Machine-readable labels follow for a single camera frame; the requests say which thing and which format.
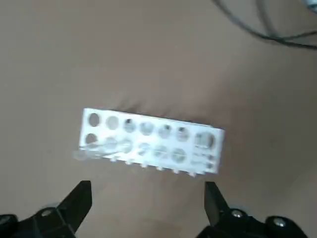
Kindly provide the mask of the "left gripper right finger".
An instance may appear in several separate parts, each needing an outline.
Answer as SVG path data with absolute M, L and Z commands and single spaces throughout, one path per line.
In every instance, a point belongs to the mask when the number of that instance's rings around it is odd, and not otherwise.
M 291 219 L 268 216 L 258 221 L 239 208 L 228 206 L 215 182 L 205 182 L 204 209 L 209 221 L 199 238 L 306 238 Z

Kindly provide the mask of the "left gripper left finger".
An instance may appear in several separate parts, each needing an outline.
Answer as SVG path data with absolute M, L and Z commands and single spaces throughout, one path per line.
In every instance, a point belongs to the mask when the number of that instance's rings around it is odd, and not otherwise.
M 92 185 L 80 181 L 57 205 L 46 207 L 24 220 L 14 214 L 1 214 L 2 238 L 74 238 L 92 207 Z

